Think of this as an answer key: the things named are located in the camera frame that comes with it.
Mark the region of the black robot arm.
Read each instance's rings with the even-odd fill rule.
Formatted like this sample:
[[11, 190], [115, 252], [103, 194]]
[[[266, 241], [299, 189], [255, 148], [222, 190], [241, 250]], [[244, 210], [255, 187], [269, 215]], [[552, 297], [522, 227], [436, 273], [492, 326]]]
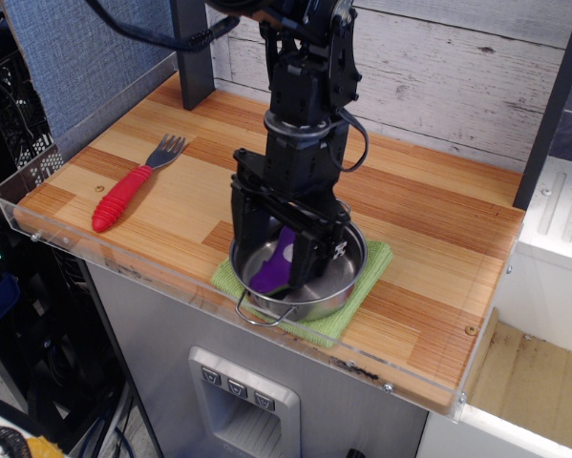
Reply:
[[210, 7], [260, 25], [271, 92], [264, 154], [235, 152], [231, 209], [241, 249], [259, 246], [268, 224], [285, 230], [280, 251], [264, 262], [249, 287], [273, 295], [320, 276], [338, 255], [350, 216], [333, 187], [347, 171], [346, 110], [361, 74], [353, 57], [357, 17], [350, 1], [212, 1]]

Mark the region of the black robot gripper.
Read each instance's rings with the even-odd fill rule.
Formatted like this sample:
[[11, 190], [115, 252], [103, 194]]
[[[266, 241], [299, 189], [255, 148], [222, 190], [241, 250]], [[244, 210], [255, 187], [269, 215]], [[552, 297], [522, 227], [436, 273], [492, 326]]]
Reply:
[[266, 242], [274, 217], [295, 232], [288, 285], [300, 289], [324, 275], [350, 224], [333, 191], [345, 172], [348, 134], [346, 124], [290, 135], [270, 127], [264, 154], [245, 148], [234, 152], [231, 213], [237, 267]]

